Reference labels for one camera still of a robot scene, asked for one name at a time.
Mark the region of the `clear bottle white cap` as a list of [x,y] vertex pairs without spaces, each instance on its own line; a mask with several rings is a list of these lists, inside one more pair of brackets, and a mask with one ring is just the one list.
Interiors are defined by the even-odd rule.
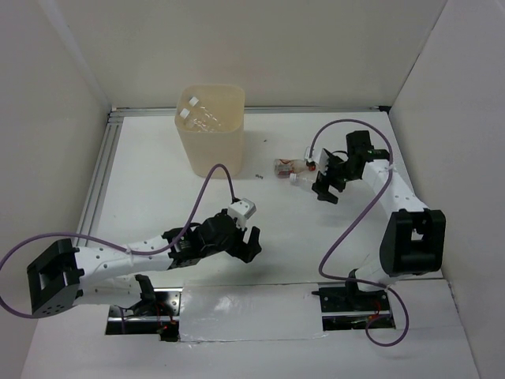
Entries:
[[186,129],[196,132],[222,132],[223,124],[206,109],[183,108],[179,115]]
[[315,171],[303,171],[300,173],[291,173],[289,182],[292,186],[300,188],[304,191],[311,192],[312,185],[316,181]]

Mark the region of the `small bottle red cap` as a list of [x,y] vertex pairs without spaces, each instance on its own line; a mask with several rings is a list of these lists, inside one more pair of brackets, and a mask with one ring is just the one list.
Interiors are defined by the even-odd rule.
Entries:
[[275,159],[274,174],[277,178],[289,178],[291,174],[314,171],[316,166],[304,159]]

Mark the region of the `clear bottle diagonal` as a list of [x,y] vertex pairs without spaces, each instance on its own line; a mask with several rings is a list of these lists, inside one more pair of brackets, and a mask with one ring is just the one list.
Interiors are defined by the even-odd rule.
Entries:
[[198,120],[204,123],[207,129],[221,130],[224,129],[222,119],[219,118],[213,111],[206,107],[200,99],[192,96],[189,100],[189,115],[190,120]]

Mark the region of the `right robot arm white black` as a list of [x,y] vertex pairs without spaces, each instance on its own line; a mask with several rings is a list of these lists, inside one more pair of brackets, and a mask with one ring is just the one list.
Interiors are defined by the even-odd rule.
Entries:
[[350,308],[363,309],[372,291],[441,269],[446,217],[413,193],[396,171],[390,148],[375,148],[369,132],[358,130],[346,135],[346,158],[322,149],[312,161],[319,168],[312,185],[318,200],[335,204],[331,189],[342,192],[347,183],[361,180],[388,219],[376,256],[349,274],[344,299]]

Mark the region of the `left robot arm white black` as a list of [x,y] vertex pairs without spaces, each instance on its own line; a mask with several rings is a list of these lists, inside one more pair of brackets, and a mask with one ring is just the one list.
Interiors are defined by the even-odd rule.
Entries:
[[242,227],[226,209],[137,248],[135,254],[127,247],[78,247],[68,238],[53,242],[27,268],[32,316],[50,317],[84,304],[145,315],[157,302],[148,272],[187,268],[221,252],[249,263],[262,250],[260,229]]

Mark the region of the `beige plastic bin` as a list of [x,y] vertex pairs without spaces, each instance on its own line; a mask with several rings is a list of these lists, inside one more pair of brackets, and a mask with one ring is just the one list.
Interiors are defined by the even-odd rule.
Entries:
[[[224,131],[194,133],[185,128],[179,113],[183,108],[190,109],[192,96],[222,119]],[[176,109],[174,124],[193,172],[204,177],[221,163],[232,177],[240,174],[245,148],[244,90],[231,84],[195,84],[182,92]]]

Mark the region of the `aluminium frame rail back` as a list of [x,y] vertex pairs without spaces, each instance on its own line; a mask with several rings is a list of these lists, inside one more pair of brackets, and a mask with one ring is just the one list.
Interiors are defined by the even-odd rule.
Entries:
[[[246,107],[246,114],[285,114],[285,113],[361,113],[361,112],[385,112],[389,114],[391,106],[371,107],[334,107],[334,106],[277,106],[277,107]],[[148,108],[117,108],[111,111],[112,118],[164,116],[176,115],[175,107],[148,107]]]

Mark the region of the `aluminium frame rail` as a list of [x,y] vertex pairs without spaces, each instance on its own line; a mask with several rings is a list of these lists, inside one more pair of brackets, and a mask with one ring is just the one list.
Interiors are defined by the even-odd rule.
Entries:
[[102,144],[96,160],[88,195],[77,226],[80,235],[96,236],[103,202],[107,193],[110,173],[114,165],[124,117],[118,111],[110,112]]
[[[246,114],[285,114],[285,113],[361,113],[361,112],[385,112],[389,114],[391,106],[371,107],[334,107],[334,106],[277,106],[277,107],[246,107]],[[164,116],[176,115],[175,107],[148,107],[148,108],[117,108],[111,111],[112,118]]]

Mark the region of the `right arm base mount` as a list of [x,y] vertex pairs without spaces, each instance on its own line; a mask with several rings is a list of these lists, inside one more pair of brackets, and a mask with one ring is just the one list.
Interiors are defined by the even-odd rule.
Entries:
[[372,286],[371,291],[361,291],[359,283],[351,280],[344,284],[319,285],[311,292],[320,304],[322,326],[325,332],[395,328],[391,305],[385,287]]

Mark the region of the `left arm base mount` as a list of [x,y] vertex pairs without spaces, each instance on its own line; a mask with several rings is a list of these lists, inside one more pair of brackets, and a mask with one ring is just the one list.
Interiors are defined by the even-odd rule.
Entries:
[[136,274],[140,300],[129,308],[111,306],[107,318],[107,336],[157,335],[161,341],[180,340],[181,288],[154,288],[146,275]]

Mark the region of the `aluminium frame rail left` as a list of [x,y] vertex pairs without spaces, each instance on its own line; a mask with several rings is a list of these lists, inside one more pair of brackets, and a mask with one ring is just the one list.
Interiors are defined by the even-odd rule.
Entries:
[[124,117],[118,111],[110,112],[102,144],[96,160],[88,195],[77,226],[80,235],[96,236],[103,202],[107,193],[110,173],[114,165]]

